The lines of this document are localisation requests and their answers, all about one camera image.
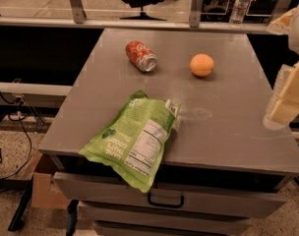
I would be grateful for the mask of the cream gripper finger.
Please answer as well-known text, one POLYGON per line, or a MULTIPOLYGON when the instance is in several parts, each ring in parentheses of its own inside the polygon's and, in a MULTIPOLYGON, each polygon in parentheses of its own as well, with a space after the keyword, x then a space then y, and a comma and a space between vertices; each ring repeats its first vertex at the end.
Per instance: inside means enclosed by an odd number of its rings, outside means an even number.
POLYGON ((278 71, 273 94, 264 117, 270 130, 286 127, 299 115, 299 61, 292 67, 282 65, 278 71))
POLYGON ((295 13, 296 9, 293 8, 286 13, 284 13, 279 18, 273 20, 269 23, 267 31, 276 35, 289 35, 291 19, 295 13))

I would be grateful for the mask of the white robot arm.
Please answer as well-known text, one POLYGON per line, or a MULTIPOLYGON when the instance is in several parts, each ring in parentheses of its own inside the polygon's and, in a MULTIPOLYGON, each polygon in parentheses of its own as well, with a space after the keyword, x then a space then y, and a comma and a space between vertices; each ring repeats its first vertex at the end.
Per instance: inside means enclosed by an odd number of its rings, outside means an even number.
MULTIPOLYGON (((289 49, 299 55, 299 4, 272 21, 267 31, 288 36, 289 49)), ((267 129, 280 130, 299 115, 299 61, 293 66, 282 65, 273 86, 263 124, 267 129)))

